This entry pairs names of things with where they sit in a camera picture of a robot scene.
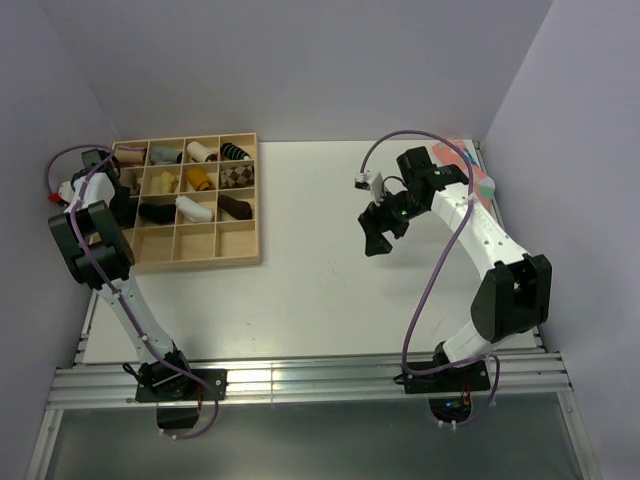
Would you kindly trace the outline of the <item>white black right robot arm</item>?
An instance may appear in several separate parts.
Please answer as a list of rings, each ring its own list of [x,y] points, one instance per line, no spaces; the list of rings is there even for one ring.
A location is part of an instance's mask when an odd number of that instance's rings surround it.
[[[466,379],[467,365],[547,320],[552,266],[544,255],[529,254],[502,229],[474,197],[469,176],[459,166],[436,165],[424,147],[407,150],[397,165],[404,186],[397,193],[386,188],[380,174],[362,171],[355,178],[355,187],[372,196],[358,217],[366,256],[390,253],[387,233],[401,238],[411,220],[433,213],[452,232],[445,248],[460,244],[481,278],[469,321],[440,344],[439,360],[426,371],[438,386],[452,390]]]

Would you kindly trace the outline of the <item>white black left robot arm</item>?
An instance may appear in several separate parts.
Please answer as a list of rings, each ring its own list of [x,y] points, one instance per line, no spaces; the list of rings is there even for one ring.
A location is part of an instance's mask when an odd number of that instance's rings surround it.
[[[72,177],[71,198],[57,198],[50,170],[59,157],[77,150],[83,168]],[[63,211],[49,218],[48,228],[73,279],[111,307],[133,344],[139,367],[124,363],[125,372],[156,399],[185,400],[203,387],[139,289],[134,254],[119,224],[129,200],[120,173],[113,152],[100,145],[81,144],[55,154],[45,167],[45,186]]]

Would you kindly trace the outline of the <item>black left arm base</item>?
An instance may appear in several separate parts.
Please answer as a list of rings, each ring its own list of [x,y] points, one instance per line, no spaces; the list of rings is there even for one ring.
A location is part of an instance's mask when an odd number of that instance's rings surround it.
[[[204,381],[208,388],[163,365],[149,385],[137,386],[135,401],[145,406],[156,406],[159,428],[185,433],[200,420],[205,401],[216,402],[225,398],[225,369],[195,369],[192,374]]]

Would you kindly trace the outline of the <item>wooden compartment tray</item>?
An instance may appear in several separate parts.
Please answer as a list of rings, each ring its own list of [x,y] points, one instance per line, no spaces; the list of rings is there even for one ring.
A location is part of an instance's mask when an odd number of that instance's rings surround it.
[[[116,141],[131,187],[124,235],[140,273],[261,261],[256,133]]]

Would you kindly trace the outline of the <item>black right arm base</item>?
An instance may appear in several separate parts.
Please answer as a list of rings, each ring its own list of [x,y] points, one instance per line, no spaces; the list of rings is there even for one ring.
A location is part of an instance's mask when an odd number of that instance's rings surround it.
[[[405,394],[427,394],[430,411],[436,420],[451,425],[471,417],[473,393],[489,392],[492,388],[483,361],[423,376],[402,372],[393,381],[403,387]]]

